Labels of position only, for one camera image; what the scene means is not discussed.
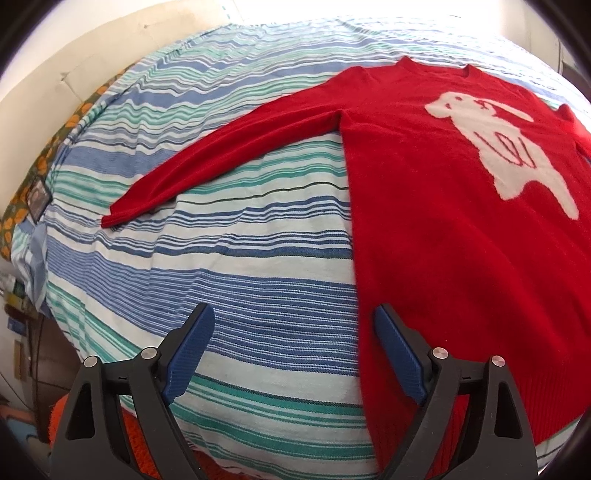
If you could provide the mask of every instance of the blue rubber pad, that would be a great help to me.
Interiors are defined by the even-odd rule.
[[[375,309],[374,328],[403,392],[423,405],[427,399],[423,367],[383,307]]]
[[[213,307],[208,305],[168,364],[166,387],[162,391],[162,397],[168,404],[185,393],[212,336],[214,325]]]

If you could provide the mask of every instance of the orange fuzzy rug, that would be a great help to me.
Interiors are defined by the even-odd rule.
[[[59,425],[61,414],[66,406],[67,395],[61,398],[53,407],[51,412],[51,419],[49,423],[49,438],[51,445],[56,439],[57,426]],[[148,451],[148,446],[144,440],[144,435],[139,427],[138,419],[136,419],[131,413],[123,410],[123,418],[125,422],[125,429],[129,436],[129,443],[134,451],[135,459],[138,462],[139,469],[154,478],[160,479],[160,476],[156,470],[156,466],[152,461],[152,457]],[[207,474],[210,480],[249,480],[246,475],[235,475],[234,473],[226,472],[223,470],[213,459],[202,452],[193,452],[199,465],[203,471]]]

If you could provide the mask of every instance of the striped bedsheet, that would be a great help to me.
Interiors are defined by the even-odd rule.
[[[231,471],[376,476],[357,377],[340,136],[252,160],[116,229],[101,229],[100,218],[135,180],[258,105],[403,55],[472,63],[552,107],[568,103],[591,125],[589,103],[542,61],[451,22],[228,25],[158,50],[81,119],[48,176],[54,200],[43,221],[15,230],[13,262],[81,358],[129,358],[157,345],[198,302],[215,307],[212,340],[172,410],[191,446]],[[41,260],[30,249],[35,231]],[[43,283],[32,288],[39,265]],[[133,409],[128,398],[124,405]],[[540,446],[541,459],[549,450]]]

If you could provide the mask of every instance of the metal screw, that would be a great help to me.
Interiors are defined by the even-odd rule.
[[[150,360],[151,358],[154,358],[157,353],[158,351],[153,346],[149,346],[142,350],[142,358]]]
[[[495,355],[491,360],[492,360],[492,363],[498,367],[505,366],[505,359],[503,357],[501,357],[500,355]]]
[[[84,360],[84,366],[87,368],[95,366],[99,362],[99,359],[94,355],[86,357]]]
[[[433,356],[439,360],[445,360],[449,356],[449,352],[443,347],[438,346],[433,349]]]

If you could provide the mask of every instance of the white bear design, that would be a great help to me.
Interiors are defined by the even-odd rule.
[[[480,161],[495,179],[496,191],[503,200],[517,197],[529,181],[539,181],[552,192],[569,218],[578,219],[579,209],[562,175],[539,145],[523,136],[515,125],[496,116],[493,105],[528,122],[534,121],[509,105],[466,93],[443,93],[425,108],[436,118],[452,118],[453,125],[479,150]]]

